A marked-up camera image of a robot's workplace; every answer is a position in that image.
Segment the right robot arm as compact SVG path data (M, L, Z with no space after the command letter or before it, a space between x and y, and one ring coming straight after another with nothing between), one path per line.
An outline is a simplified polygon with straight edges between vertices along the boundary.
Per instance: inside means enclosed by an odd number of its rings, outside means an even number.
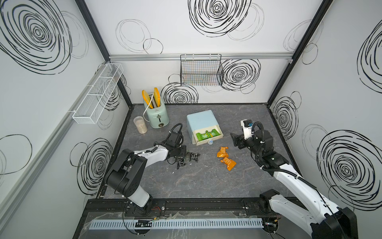
M299 226L313 239L357 239L358 224L355 213L341 208L321 194L305 180L273 147L273 137L266 130L234 134L235 147L250 150L251 157L261 170L286 186L302 203L298 206L275 190L261 194L265 210L278 213Z

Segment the blue cream drawer cabinet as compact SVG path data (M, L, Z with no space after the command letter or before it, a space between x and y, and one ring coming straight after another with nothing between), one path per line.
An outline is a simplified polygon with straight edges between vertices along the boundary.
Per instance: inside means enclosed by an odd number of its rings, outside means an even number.
M190 136L193 135L195 130L200 130L216 125L218 125L218 122L212 110L187 115L187 129Z

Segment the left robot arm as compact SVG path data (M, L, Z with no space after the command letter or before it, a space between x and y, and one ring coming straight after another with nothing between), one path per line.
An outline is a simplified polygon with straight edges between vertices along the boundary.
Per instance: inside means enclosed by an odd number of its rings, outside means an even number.
M183 145L182 128L182 123L176 124L162 142L155 142L151 148L124 149L104 177L115 193L129 199L144 215L151 213L153 197L140 185L143 173L148 166L169 159L174 159L178 168L184 165L187 147Z

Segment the cream drawer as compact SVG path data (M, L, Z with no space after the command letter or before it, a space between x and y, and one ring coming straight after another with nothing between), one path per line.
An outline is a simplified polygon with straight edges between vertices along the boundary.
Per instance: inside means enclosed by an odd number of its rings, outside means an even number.
M222 139L224 137L223 132L221 131L220 126L213 125L206 128L201 128L192 131L193 143L196 146L202 144L213 144L215 140Z

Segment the green cookie packet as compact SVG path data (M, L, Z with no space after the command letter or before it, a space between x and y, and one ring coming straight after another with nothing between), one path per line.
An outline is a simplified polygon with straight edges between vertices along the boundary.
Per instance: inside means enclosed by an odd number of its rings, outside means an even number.
M196 133L196 136L197 136L197 140L198 141L203 141L203 140L206 140L206 139L209 139L209 135L208 135L208 132L205 132L205 133Z
M208 135L210 138L220 136L221 134L216 129L212 129L208 132Z

